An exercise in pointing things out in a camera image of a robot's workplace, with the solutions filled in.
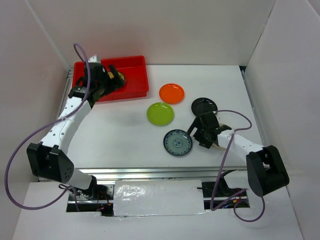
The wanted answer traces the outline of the cream floral plate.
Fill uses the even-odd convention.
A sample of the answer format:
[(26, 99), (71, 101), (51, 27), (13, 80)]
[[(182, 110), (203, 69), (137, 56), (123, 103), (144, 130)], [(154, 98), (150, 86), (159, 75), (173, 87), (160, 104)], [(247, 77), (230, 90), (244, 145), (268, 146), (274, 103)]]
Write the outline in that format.
[(219, 146), (219, 145), (217, 145), (217, 144), (215, 144), (215, 143), (212, 144), (212, 147), (213, 147), (213, 148), (216, 148), (216, 149), (219, 149), (219, 150), (222, 150), (222, 151), (225, 151), (225, 150), (226, 150), (225, 147)]

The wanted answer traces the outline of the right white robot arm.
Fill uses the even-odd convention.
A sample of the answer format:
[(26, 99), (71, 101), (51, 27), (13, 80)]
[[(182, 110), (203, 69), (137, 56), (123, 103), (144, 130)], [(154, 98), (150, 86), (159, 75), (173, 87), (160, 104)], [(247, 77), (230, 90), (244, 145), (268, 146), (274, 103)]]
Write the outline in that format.
[(250, 189), (256, 196), (263, 197), (289, 185), (290, 178), (280, 152), (275, 146), (263, 146), (237, 134), (239, 131), (250, 129), (252, 122), (249, 120), (248, 123), (248, 127), (233, 129), (228, 125), (221, 125), (212, 111), (196, 116), (186, 134), (190, 135), (196, 129), (193, 137), (200, 146), (209, 149), (212, 145), (216, 145), (225, 149), (218, 180), (222, 176), (229, 152), (242, 159), (246, 163)]

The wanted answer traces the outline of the lime green plate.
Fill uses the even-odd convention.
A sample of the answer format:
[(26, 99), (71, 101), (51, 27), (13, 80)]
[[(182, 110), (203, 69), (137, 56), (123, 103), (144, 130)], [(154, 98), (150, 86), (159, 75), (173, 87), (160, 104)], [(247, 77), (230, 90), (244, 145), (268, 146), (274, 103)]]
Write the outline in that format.
[(173, 108), (164, 102), (151, 104), (146, 112), (148, 121), (156, 126), (165, 126), (170, 124), (175, 116)]

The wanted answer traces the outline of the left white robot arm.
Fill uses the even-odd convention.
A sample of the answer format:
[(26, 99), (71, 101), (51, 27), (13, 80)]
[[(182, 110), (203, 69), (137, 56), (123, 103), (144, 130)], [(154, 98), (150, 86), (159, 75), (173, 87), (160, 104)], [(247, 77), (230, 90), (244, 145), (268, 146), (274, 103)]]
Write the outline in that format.
[(34, 176), (71, 185), (92, 200), (103, 187), (97, 184), (96, 177), (75, 168), (67, 156), (68, 149), (94, 104), (122, 88), (125, 77), (114, 65), (104, 67), (98, 62), (90, 62), (84, 67), (84, 73), (70, 90), (58, 122), (39, 143), (30, 143), (26, 152)]

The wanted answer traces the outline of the blue floral plate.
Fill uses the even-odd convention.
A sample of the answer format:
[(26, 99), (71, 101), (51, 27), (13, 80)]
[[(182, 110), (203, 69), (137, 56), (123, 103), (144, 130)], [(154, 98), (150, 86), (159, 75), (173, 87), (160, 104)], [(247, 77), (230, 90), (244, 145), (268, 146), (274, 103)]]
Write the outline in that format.
[(165, 134), (163, 147), (174, 157), (184, 157), (192, 150), (193, 140), (184, 130), (173, 129)]

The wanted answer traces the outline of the yellow patterned plate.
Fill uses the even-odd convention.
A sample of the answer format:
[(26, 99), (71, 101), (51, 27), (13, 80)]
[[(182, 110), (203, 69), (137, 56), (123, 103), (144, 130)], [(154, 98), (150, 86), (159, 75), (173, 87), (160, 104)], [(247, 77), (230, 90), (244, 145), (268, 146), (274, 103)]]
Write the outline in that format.
[(123, 87), (125, 84), (126, 84), (126, 77), (125, 77), (125, 75), (122, 73), (122, 72), (120, 72), (120, 71), (118, 71), (117, 72), (118, 73), (118, 76), (119, 76), (119, 78), (121, 79), (121, 82), (120, 82), (120, 87)]

